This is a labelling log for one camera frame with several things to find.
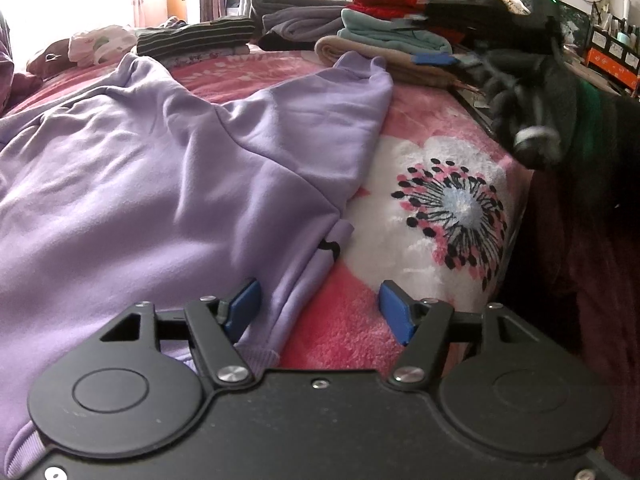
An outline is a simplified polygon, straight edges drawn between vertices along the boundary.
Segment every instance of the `purple sweatshirt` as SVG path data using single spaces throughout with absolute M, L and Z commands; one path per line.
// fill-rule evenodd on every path
M 253 276 L 262 310 L 238 349 L 278 352 L 352 227 L 392 81 L 382 58 L 215 105 L 127 55 L 89 88 L 0 120 L 0 457 L 42 447 L 33 380 L 126 306 L 177 308 Z

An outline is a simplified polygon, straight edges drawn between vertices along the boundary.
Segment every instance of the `orange box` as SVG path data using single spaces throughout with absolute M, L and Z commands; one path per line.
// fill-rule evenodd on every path
M 631 70 L 626 69 L 620 65 L 620 63 L 611 59 L 603 52 L 595 50 L 594 48 L 592 48 L 587 54 L 587 66 L 590 64 L 594 64 L 598 68 L 604 70 L 607 74 L 612 75 L 632 90 L 635 90 L 636 86 L 638 86 L 638 76 L 636 74 L 631 72 Z

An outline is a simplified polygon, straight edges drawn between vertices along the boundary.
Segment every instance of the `blue gripper pad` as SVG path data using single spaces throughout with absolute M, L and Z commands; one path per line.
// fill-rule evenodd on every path
M 410 306 L 386 282 L 380 285 L 378 306 L 396 340 L 402 345 L 409 344 L 416 330 Z
M 254 320 L 262 303 L 260 282 L 251 280 L 229 301 L 228 321 L 224 325 L 229 341 L 236 343 Z

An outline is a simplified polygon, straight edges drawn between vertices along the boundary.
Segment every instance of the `screw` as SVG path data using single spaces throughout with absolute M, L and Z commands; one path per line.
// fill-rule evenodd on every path
M 249 370 L 243 366 L 229 365 L 218 370 L 218 378 L 225 383 L 239 383 L 249 376 Z
M 593 469 L 583 469 L 575 476 L 575 480 L 596 480 L 596 473 Z
M 45 480 L 66 480 L 66 473 L 59 467 L 47 467 L 44 470 Z
M 312 381 L 311 386 L 316 390 L 324 390 L 329 387 L 329 384 L 331 383 L 326 379 L 316 379 L 315 381 Z
M 403 366 L 394 372 L 394 379 L 399 383 L 419 383 L 424 379 L 424 370 L 415 366 Z

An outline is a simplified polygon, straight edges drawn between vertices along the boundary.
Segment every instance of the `teal towel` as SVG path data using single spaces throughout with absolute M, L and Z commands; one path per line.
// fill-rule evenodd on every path
M 428 30 L 398 30 L 393 22 L 379 20 L 352 9 L 343 9 L 340 16 L 345 28 L 338 32 L 338 36 L 345 40 L 392 48 L 408 54 L 452 53 L 449 41 Z

